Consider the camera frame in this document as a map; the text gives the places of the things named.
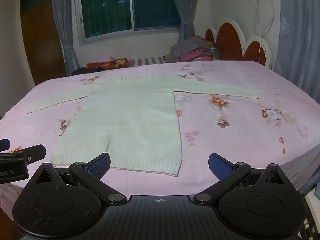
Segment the cream knitted sweater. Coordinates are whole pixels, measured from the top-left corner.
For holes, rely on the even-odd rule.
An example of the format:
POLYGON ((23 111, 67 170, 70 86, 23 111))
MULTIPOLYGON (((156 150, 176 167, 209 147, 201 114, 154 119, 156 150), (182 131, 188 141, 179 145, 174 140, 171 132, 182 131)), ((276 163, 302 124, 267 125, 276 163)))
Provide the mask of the cream knitted sweater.
POLYGON ((29 112, 85 100, 54 147, 51 161, 55 165, 87 162, 108 153, 113 168, 175 177, 182 163, 175 92, 258 96, 246 88, 181 77, 121 77, 101 80, 35 102, 29 112))

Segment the pile of folded clothes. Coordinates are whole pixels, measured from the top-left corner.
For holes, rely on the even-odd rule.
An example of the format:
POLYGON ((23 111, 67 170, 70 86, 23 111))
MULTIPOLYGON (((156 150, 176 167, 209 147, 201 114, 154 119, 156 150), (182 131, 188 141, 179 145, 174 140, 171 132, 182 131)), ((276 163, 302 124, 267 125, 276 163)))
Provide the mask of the pile of folded clothes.
POLYGON ((163 57, 166 63, 215 61, 220 54, 214 44, 200 36, 183 40, 170 48, 170 53, 163 57))

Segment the pink floral bed sheet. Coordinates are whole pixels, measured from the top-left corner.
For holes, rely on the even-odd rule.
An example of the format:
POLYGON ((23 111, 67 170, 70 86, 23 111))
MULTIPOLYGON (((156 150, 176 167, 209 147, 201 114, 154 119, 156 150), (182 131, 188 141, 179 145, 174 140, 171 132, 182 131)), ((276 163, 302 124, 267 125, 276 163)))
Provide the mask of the pink floral bed sheet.
POLYGON ((85 101, 29 113, 33 102, 103 79, 147 75, 248 88, 258 98, 176 93, 183 152, 179 175, 111 169, 102 180, 122 194, 196 194, 217 181, 208 168, 212 153, 254 168, 276 163, 296 189, 319 167, 319 104, 290 81, 251 61, 153 64, 53 79, 33 88, 3 116, 1 138, 8 139, 12 149, 41 144, 47 151, 45 160, 50 161, 85 101))

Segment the black garment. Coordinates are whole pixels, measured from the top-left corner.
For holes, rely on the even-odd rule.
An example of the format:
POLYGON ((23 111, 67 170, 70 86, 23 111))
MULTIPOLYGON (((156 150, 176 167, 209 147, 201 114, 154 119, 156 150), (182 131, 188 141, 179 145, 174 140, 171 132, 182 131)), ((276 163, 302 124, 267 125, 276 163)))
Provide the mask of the black garment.
POLYGON ((97 73, 97 72, 103 72, 103 71, 104 69, 102 67, 97 67, 97 68, 82 67, 72 72, 72 76, 81 75, 81 74, 91 74, 91 73, 97 73))

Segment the brown wooden door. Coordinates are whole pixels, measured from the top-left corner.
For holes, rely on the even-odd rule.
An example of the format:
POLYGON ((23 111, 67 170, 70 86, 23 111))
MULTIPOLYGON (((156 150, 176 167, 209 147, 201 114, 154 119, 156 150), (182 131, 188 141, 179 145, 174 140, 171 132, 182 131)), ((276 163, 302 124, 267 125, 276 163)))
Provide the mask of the brown wooden door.
POLYGON ((52 0, 20 0, 23 45, 35 85, 67 76, 52 0))

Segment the red orange patterned cloth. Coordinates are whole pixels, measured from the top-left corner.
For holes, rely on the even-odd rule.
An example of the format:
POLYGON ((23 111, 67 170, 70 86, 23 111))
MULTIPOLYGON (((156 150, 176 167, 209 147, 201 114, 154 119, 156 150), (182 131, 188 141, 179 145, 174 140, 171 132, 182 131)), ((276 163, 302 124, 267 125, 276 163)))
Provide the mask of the red orange patterned cloth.
POLYGON ((115 59, 108 62, 91 62, 86 64, 86 68, 103 68, 104 70, 112 70, 112 69, 120 69, 127 68, 129 66, 129 62, 127 58, 115 59))

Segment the grey white striped cloth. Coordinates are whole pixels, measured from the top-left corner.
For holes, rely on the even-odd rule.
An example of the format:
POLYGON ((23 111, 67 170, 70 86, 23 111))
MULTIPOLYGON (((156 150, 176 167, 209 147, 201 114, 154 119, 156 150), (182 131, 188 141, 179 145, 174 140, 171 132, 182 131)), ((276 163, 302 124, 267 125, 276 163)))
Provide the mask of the grey white striped cloth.
POLYGON ((164 64, 165 61, 162 57, 145 57, 145 58, 138 58, 128 61, 128 67, 139 67, 151 64, 164 64))

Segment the blue lace curtain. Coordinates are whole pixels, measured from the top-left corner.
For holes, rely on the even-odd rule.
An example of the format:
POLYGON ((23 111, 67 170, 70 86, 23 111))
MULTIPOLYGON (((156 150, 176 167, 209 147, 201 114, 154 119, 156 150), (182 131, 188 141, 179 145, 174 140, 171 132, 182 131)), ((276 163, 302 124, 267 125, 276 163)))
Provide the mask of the blue lace curtain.
POLYGON ((319 0, 280 0, 275 72, 319 102, 319 0))

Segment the red white scalloped headboard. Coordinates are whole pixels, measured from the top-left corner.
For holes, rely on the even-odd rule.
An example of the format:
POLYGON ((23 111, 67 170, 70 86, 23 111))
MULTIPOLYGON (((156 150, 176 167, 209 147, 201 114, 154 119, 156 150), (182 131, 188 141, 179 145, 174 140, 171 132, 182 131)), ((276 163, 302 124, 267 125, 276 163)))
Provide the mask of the red white scalloped headboard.
POLYGON ((223 20, 218 29, 208 27, 204 38, 217 49, 220 60, 254 61, 272 68, 272 54, 267 42, 257 35, 246 39, 240 25, 230 18, 223 20))

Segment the aluminium framed window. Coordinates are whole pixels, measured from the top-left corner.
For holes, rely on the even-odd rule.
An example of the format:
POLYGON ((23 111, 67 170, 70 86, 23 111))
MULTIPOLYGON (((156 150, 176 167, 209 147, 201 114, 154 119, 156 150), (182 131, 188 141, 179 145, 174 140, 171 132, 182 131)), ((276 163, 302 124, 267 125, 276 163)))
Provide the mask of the aluminium framed window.
POLYGON ((174 0, 75 0, 75 9, 82 44, 181 25, 174 0))

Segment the left grey curtain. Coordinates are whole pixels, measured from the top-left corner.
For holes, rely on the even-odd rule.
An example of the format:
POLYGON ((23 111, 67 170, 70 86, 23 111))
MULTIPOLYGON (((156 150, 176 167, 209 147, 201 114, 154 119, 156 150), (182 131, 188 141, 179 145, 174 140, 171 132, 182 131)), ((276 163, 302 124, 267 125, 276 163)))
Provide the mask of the left grey curtain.
POLYGON ((63 58, 68 76, 79 68, 73 47, 72 0, 52 0, 57 33, 62 45, 63 58))

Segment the grey curtain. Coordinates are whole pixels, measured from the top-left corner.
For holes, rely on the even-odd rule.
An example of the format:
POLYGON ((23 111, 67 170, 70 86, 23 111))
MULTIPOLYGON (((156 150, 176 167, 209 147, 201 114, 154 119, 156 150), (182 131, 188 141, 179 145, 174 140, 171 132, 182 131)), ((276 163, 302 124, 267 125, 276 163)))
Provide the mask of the grey curtain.
POLYGON ((194 30, 194 5, 193 0, 174 0, 181 20, 178 41, 184 41, 193 36, 194 30))
POLYGON ((73 47, 72 0, 52 0, 57 33, 62 45, 63 58, 68 76, 79 68, 73 47))

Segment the right grey curtain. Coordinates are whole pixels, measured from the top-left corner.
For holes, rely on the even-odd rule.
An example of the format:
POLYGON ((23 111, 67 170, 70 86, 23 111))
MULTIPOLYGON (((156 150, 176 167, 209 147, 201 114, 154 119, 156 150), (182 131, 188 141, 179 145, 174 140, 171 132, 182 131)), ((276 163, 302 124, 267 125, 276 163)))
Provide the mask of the right grey curtain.
POLYGON ((174 0, 181 20, 178 41, 184 41, 193 36, 194 30, 194 5, 193 0, 174 0))

